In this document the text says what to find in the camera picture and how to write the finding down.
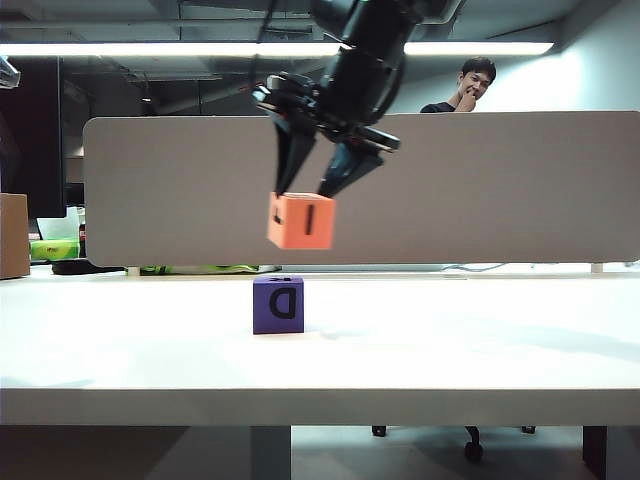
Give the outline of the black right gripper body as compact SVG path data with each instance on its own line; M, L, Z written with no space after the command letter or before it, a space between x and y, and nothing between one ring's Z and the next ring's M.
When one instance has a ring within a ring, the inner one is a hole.
M395 99L405 70L405 55L371 56L360 48L341 47L317 81L280 72L256 86L256 106L268 113L285 134L330 141L353 141L392 152L395 136L373 126Z

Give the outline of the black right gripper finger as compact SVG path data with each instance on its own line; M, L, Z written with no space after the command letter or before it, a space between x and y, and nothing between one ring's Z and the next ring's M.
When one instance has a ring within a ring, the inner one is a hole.
M274 123L278 145L275 192L282 195L289 189L313 149L317 129L313 122L306 120L276 119Z
M340 142L320 182L317 193L333 198L347 186L381 167L380 150L366 144Z

